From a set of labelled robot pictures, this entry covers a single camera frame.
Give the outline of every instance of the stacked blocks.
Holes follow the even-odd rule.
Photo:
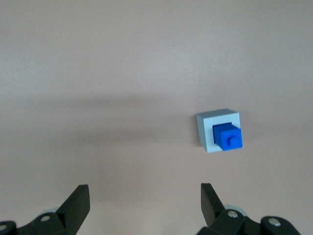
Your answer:
[[[242,148],[239,113],[221,109],[197,114],[201,145],[208,153]]]

